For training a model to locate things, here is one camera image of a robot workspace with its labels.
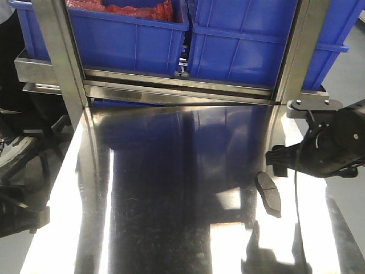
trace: reflective metal surface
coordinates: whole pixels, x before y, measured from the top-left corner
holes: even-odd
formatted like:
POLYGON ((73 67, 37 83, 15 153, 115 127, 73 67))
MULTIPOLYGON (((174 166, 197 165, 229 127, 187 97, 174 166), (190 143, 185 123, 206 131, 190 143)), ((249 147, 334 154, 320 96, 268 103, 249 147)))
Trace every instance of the reflective metal surface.
POLYGON ((280 109, 266 133, 272 108, 86 109, 21 273, 365 273, 323 179, 298 176, 306 262, 293 173, 266 214, 265 136, 302 139, 280 109))
POLYGON ((46 93, 46 94, 55 94, 55 95, 61 95, 62 94, 61 89, 58 86, 32 84, 32 83, 26 83, 24 85, 23 91, 36 92, 36 93, 46 93))
POLYGON ((268 99, 251 98, 249 96, 230 94, 216 94, 205 90, 197 89, 181 90, 173 88, 155 88, 147 86, 134 86, 130 84, 107 83, 96 81, 85 81, 86 95, 92 98, 119 99, 130 102, 152 103, 162 105, 180 104, 216 104, 216 103, 251 103, 251 104, 273 104, 268 99))
POLYGON ((299 0, 273 99, 286 104, 301 92, 331 0, 299 0))
POLYGON ((83 69, 64 0, 32 0, 71 122, 75 128, 88 106, 83 69))
POLYGON ((51 62, 30 59, 26 50, 19 54, 14 64, 20 82, 58 85, 51 62))

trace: blue plastic crate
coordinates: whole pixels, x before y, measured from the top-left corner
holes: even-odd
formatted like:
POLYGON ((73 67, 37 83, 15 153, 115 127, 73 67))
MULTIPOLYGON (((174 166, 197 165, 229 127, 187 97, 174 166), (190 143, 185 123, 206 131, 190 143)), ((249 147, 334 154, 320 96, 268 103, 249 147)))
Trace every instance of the blue plastic crate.
POLYGON ((245 33, 286 37, 297 0, 199 0, 196 22, 245 33))
MULTIPOLYGON (((196 5, 199 26, 286 37, 297 0, 199 0, 196 5)), ((365 0, 332 0, 319 42, 341 45, 364 8, 365 0)))
MULTIPOLYGON (((10 0, 17 8, 29 56, 49 60, 30 2, 10 0)), ((104 0, 105 5, 154 7, 163 0, 104 0)), ((69 9, 84 65, 173 75, 189 30, 184 0, 173 0, 175 22, 69 9)))
MULTIPOLYGON (((195 78, 274 87, 285 39, 193 25, 188 71, 195 78)), ((318 43, 303 88, 316 90, 346 45, 318 43)))

